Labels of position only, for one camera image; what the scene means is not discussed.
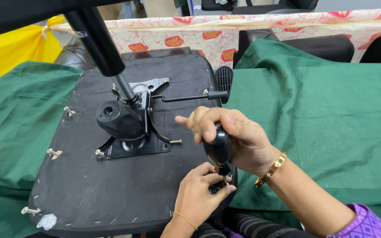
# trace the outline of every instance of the gold bangle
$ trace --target gold bangle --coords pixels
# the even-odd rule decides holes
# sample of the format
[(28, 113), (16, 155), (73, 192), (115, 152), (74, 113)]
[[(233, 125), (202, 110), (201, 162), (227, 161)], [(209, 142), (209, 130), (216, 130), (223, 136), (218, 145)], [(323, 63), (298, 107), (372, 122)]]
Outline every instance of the gold bangle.
[(262, 178), (258, 177), (257, 181), (255, 181), (255, 186), (257, 188), (261, 187), (274, 174), (274, 172), (276, 172), (276, 170), (282, 165), (283, 161), (287, 157), (288, 155), (285, 152), (283, 152), (276, 160), (276, 162), (272, 165), (270, 170), (268, 170), (267, 174)]
[(178, 213), (178, 212), (173, 212), (172, 216), (174, 216), (174, 214), (177, 213), (179, 215), (181, 215), (185, 220), (187, 220), (195, 230), (198, 230), (198, 228), (196, 226), (193, 225), (193, 223), (191, 221), (189, 221), (184, 215), (182, 215), (181, 213)]

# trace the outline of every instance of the black screwdriver handle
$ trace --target black screwdriver handle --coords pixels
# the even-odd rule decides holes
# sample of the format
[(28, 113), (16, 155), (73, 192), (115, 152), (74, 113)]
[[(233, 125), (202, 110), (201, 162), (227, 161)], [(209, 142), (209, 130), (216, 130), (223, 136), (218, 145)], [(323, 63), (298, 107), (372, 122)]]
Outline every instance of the black screwdriver handle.
[(221, 124), (216, 124), (215, 129), (217, 131), (215, 139), (212, 142), (206, 142), (204, 140), (204, 150), (209, 160), (216, 165), (215, 168), (218, 170), (216, 172), (219, 175), (225, 176), (230, 173), (227, 162), (232, 156), (232, 138), (223, 129)]

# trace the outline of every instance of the metal screw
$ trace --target metal screw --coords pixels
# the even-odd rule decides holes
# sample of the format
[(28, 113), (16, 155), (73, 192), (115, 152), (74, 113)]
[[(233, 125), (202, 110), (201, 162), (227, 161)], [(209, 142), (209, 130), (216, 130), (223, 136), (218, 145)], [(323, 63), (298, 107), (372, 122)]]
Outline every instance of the metal screw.
[(48, 154), (52, 154), (52, 155), (56, 155), (56, 156), (60, 156), (60, 154), (58, 154), (57, 152), (53, 151), (52, 149), (48, 149), (47, 153)]
[(182, 143), (182, 139), (178, 141), (170, 141), (170, 144), (181, 144), (181, 143)]
[(95, 154), (99, 154), (99, 155), (101, 155), (101, 156), (104, 156), (104, 153), (103, 153), (103, 152), (101, 152), (101, 150), (100, 150), (100, 149), (97, 149), (97, 150), (95, 151)]
[(38, 210), (33, 210), (33, 209), (29, 209), (28, 207), (25, 207), (22, 209), (22, 214), (26, 214), (26, 213), (36, 214), (40, 211), (41, 210), (39, 208), (38, 208)]
[(70, 110), (69, 107), (65, 107), (64, 111), (68, 111), (71, 115), (73, 115), (75, 112)]

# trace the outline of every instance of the person's leg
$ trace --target person's leg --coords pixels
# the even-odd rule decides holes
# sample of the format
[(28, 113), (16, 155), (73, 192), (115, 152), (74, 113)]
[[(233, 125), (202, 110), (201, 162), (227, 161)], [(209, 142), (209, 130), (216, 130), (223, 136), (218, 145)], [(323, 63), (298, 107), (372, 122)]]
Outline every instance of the person's leg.
[(133, 13), (132, 13), (132, 5), (130, 2), (124, 2), (123, 3), (123, 9), (124, 9), (124, 19), (132, 19)]
[(224, 214), (223, 224), (245, 237), (314, 238), (302, 230), (245, 214)]
[(216, 230), (208, 223), (203, 223), (198, 227), (191, 238), (227, 238), (221, 231)]

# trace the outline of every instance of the purple patterned sleeve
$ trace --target purple patterned sleeve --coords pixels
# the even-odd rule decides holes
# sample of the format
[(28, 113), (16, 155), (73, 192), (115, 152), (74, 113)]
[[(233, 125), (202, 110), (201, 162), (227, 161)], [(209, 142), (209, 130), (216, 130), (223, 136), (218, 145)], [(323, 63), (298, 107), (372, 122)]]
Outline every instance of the purple patterned sleeve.
[(328, 235), (327, 238), (381, 238), (381, 221), (367, 206), (355, 203), (346, 206), (357, 213), (357, 219), (338, 234)]

